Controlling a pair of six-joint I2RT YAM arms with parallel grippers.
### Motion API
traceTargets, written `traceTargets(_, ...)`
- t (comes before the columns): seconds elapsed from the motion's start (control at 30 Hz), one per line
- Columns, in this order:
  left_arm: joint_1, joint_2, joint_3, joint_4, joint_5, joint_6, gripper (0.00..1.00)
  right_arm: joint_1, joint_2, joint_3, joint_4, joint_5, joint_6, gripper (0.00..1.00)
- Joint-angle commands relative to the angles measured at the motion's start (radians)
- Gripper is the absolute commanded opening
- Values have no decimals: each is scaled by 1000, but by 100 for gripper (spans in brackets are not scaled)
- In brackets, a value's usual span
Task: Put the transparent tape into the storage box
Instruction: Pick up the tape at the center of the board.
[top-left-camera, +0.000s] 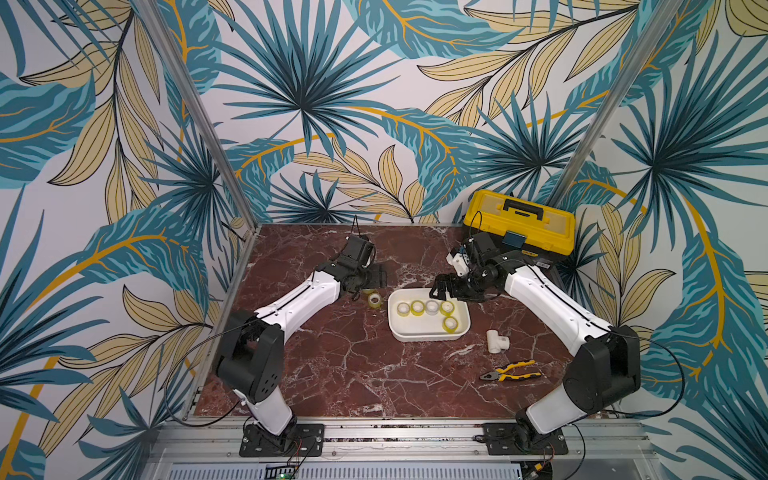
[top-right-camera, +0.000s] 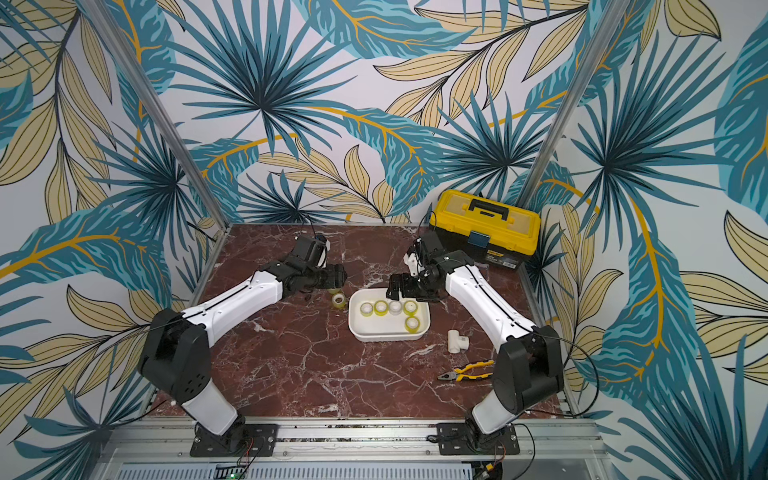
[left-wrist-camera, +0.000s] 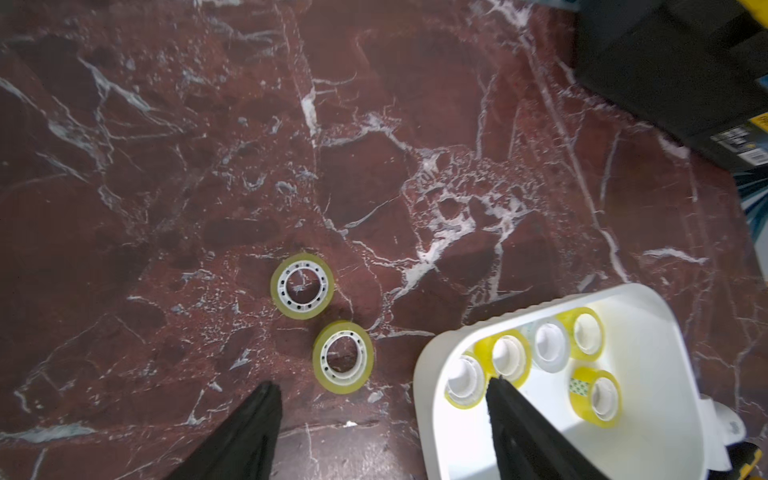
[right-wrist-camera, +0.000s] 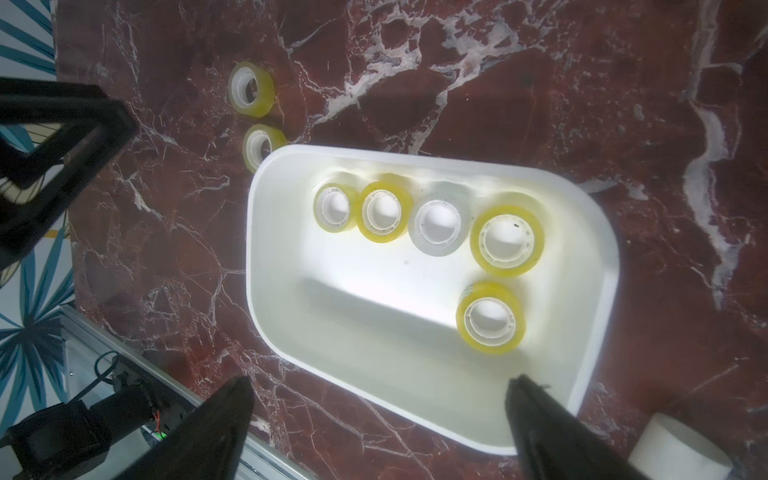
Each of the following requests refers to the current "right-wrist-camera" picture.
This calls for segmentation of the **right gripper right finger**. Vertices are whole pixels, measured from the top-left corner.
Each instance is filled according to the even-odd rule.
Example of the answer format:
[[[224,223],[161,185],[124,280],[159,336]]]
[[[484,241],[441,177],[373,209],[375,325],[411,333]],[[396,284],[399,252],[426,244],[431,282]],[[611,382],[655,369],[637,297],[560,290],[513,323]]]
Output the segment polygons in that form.
[[[526,375],[510,380],[505,412],[526,479],[643,479]]]

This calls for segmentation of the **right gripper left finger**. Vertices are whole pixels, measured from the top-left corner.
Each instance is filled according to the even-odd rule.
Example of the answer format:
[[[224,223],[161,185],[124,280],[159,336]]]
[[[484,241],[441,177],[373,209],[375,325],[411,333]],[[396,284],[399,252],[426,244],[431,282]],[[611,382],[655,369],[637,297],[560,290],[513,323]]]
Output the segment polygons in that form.
[[[255,394],[244,376],[230,379],[120,479],[233,479]]]

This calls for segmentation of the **yellow tape roll four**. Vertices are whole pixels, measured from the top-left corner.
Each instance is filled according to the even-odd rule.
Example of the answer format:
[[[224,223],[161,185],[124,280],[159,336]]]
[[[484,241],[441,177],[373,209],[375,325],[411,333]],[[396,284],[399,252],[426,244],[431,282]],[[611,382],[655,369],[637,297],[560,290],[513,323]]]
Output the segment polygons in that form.
[[[492,281],[476,282],[464,290],[456,326],[465,343],[489,355],[511,352],[526,333],[521,301],[509,288]]]

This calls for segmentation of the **white plastic storage box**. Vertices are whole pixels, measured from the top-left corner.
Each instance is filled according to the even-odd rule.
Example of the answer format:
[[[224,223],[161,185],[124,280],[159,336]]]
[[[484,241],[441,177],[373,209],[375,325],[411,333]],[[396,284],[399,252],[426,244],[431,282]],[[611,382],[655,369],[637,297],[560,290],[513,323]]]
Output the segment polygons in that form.
[[[495,205],[535,215],[539,262],[504,280],[526,333],[513,351],[473,349],[460,300],[489,278],[468,244],[433,257],[408,235],[377,243],[324,230],[313,214],[330,182],[362,191],[395,180],[414,199],[456,195],[469,217]],[[571,414],[584,402],[617,290],[616,235],[594,199],[535,168],[359,149],[290,145],[258,168],[249,191],[246,289],[252,321],[284,359],[479,451],[516,448],[504,407],[525,375]]]

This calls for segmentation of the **yellow tape roll six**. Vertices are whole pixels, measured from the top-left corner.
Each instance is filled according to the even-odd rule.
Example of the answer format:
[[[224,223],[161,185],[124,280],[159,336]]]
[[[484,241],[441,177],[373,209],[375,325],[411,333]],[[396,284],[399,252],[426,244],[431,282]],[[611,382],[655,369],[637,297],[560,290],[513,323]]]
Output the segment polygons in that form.
[[[518,205],[495,205],[481,212],[470,231],[476,263],[499,277],[520,276],[539,262],[545,234],[539,219]]]

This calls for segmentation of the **yellow tape roll five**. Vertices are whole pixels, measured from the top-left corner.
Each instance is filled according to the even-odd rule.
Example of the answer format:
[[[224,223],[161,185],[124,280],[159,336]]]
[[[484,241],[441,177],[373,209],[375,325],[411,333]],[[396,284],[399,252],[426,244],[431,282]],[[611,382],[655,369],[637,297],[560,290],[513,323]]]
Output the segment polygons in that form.
[[[313,215],[317,224],[329,233],[341,233],[357,227],[360,197],[349,185],[326,183],[313,200]]]

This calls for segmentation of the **yellow tape roll two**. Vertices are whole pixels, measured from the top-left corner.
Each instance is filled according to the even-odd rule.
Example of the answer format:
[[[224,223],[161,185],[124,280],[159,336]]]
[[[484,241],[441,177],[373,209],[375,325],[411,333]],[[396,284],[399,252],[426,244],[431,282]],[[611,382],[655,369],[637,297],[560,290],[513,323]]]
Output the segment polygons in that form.
[[[356,210],[359,229],[372,242],[392,242],[405,233],[413,206],[408,182],[404,178],[382,176],[361,192]]]

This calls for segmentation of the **yellow tape roll three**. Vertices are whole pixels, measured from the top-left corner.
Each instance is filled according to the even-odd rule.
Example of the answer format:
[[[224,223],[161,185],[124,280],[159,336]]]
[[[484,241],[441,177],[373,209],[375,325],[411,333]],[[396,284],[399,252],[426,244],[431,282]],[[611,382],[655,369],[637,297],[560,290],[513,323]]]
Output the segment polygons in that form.
[[[255,173],[271,153],[287,144],[288,140],[281,130],[263,124],[253,125],[246,132],[242,143],[246,168]]]

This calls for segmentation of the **yellow tape roll one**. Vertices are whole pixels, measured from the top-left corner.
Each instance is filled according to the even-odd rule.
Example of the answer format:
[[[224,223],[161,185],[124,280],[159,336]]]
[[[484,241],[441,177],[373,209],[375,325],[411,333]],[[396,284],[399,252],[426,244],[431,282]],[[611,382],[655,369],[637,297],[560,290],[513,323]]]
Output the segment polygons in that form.
[[[236,112],[255,118],[265,117],[276,101],[276,87],[271,75],[247,61],[238,63],[232,70],[228,94]]]

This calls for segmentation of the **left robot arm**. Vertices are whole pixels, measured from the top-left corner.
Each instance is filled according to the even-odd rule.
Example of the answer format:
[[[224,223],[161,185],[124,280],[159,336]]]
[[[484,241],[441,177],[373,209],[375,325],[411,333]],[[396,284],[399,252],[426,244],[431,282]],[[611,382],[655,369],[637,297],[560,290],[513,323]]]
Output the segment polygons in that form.
[[[96,85],[3,78],[1,125],[57,124],[31,152],[1,141],[1,176],[28,189],[62,169],[31,200],[1,199],[1,267],[22,260],[102,168],[138,131],[121,101]]]

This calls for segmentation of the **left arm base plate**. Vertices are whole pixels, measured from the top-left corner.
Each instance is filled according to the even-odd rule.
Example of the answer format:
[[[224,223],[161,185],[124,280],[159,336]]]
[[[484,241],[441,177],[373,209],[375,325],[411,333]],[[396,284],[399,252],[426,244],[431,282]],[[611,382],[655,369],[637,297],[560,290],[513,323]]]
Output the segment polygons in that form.
[[[145,426],[160,434],[173,391],[115,351],[94,363],[96,378],[72,399],[47,407],[1,437],[3,479],[75,479]]]

